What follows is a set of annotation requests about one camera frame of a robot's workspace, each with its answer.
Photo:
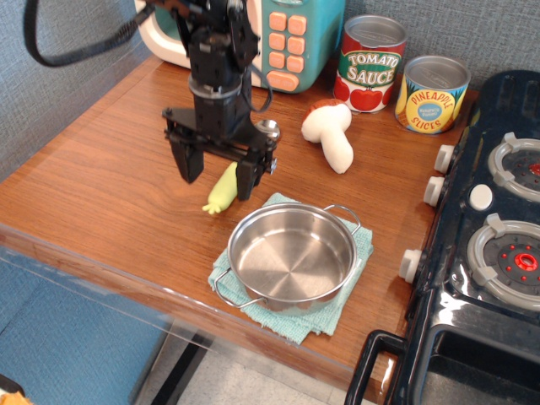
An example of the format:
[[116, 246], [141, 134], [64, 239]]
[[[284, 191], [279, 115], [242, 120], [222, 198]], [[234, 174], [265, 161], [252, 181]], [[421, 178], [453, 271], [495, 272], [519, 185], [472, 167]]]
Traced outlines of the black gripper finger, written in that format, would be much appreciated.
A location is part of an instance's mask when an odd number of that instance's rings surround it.
[[178, 137], [170, 137], [170, 147], [182, 179], [193, 183], [204, 169], [203, 151]]
[[246, 201], [251, 197], [252, 190], [257, 186], [265, 173], [263, 159], [241, 160], [236, 169], [237, 197], [240, 201]]

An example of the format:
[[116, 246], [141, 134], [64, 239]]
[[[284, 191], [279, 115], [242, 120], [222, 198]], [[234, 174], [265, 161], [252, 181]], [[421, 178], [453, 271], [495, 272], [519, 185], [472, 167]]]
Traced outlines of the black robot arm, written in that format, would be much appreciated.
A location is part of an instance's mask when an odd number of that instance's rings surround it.
[[192, 109], [167, 108], [165, 136], [181, 177], [194, 182], [204, 155], [237, 164], [237, 197], [250, 198], [265, 173], [272, 172], [277, 143], [251, 120], [251, 76], [259, 37], [244, 1], [162, 1], [175, 19], [189, 59]]

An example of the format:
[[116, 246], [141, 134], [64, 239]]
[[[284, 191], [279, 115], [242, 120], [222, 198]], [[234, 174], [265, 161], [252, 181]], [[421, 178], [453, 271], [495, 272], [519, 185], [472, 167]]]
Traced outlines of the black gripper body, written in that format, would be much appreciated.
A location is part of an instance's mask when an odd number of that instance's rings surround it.
[[212, 88], [189, 83], [194, 107], [162, 111], [166, 120], [165, 137], [178, 137], [197, 145], [203, 153], [239, 163], [241, 160], [263, 159], [265, 173], [274, 172], [277, 160], [273, 151], [277, 141], [258, 129], [251, 121], [255, 107], [251, 103], [251, 83], [236, 87]]

